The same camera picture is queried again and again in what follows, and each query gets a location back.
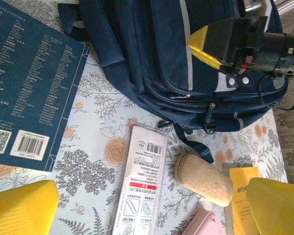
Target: book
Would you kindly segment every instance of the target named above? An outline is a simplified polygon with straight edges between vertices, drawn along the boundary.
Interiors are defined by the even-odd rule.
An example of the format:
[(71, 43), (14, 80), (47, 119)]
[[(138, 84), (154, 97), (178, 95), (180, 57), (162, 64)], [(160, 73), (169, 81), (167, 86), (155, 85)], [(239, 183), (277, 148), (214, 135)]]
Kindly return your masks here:
[(225, 228), (227, 235), (259, 235), (246, 197), (250, 179), (259, 177), (257, 167), (223, 168), (233, 183), (233, 197), (225, 207)]
[(0, 0), (0, 164), (52, 171), (88, 53)]

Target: cork object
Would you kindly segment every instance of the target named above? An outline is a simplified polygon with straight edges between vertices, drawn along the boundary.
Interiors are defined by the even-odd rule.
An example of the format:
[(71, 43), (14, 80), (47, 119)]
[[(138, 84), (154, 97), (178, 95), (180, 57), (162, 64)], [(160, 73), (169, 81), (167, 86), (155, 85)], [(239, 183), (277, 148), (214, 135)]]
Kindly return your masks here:
[(226, 207), (233, 195), (229, 177), (194, 154), (180, 157), (175, 166), (175, 178), (184, 187), (211, 202)]

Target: pink object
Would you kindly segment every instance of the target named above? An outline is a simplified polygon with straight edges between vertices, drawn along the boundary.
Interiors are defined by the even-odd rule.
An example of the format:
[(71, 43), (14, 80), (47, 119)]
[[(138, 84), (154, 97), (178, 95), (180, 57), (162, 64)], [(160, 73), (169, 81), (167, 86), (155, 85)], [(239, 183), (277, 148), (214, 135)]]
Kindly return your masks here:
[(216, 213), (200, 209), (182, 235), (226, 235), (226, 233)]

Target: backpack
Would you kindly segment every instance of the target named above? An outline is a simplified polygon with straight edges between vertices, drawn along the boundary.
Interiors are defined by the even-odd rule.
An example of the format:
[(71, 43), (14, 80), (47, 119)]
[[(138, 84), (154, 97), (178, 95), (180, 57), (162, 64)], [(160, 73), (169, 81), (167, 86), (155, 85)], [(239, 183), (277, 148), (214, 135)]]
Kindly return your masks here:
[[(267, 32), (282, 33), (277, 9)], [(108, 81), (140, 107), (174, 125), (177, 136), (204, 160), (213, 162), (207, 146), (188, 141), (185, 133), (239, 131), (269, 108), (259, 100), (258, 81), (264, 73), (247, 72), (249, 87), (218, 90), (222, 75), (189, 52), (190, 34), (205, 25), (239, 17), (233, 0), (80, 0), (58, 4), (65, 32), (90, 41)], [(74, 26), (83, 20), (85, 28)], [(280, 87), (262, 83), (263, 100), (282, 101), (288, 80)]]

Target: table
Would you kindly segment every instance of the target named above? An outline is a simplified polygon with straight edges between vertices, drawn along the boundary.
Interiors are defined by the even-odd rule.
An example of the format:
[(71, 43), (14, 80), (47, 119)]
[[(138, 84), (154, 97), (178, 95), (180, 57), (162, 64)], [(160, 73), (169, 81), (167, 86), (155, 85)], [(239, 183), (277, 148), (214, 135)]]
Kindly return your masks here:
[[(60, 30), (57, 3), (52, 0), (6, 0)], [(105, 79), (96, 56), (88, 60), (52, 173), (0, 165), (0, 191), (44, 179), (57, 183), (60, 202), (51, 235), (104, 235), (118, 205), (122, 156), (129, 119), (155, 126), (159, 118), (139, 108)], [(177, 158), (192, 150), (172, 127), (155, 234), (180, 235), (199, 208), (215, 211), (224, 225), (223, 208), (179, 185), (173, 170)], [(208, 145), (214, 166), (258, 166), (262, 177), (286, 182), (272, 111), (242, 131), (207, 135), (194, 131), (190, 140)]]

